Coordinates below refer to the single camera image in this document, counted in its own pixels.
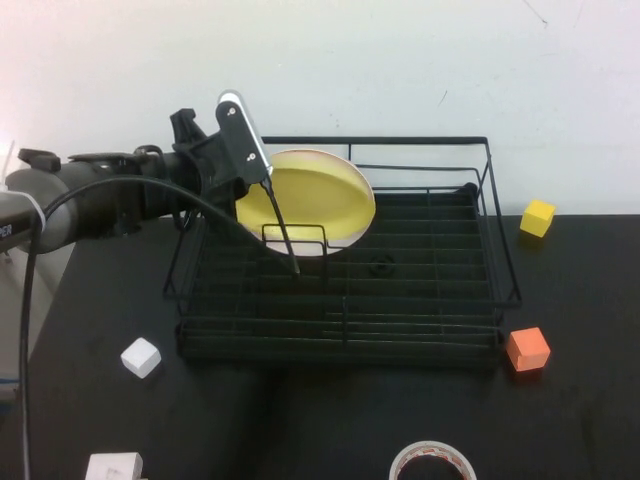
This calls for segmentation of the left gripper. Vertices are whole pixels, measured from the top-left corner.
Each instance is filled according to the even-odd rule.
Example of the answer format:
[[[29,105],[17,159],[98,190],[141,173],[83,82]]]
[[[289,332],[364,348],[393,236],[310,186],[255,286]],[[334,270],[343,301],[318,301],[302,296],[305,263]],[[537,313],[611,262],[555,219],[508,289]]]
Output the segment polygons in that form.
[[[250,186],[260,182],[260,146],[246,114],[239,107],[218,107],[219,131],[206,135],[195,121],[195,111],[181,109],[170,116],[174,151],[189,159],[200,177],[200,193],[226,214],[236,214],[236,202]],[[291,262],[292,274],[300,275],[298,261],[270,178],[261,186],[273,207]]]

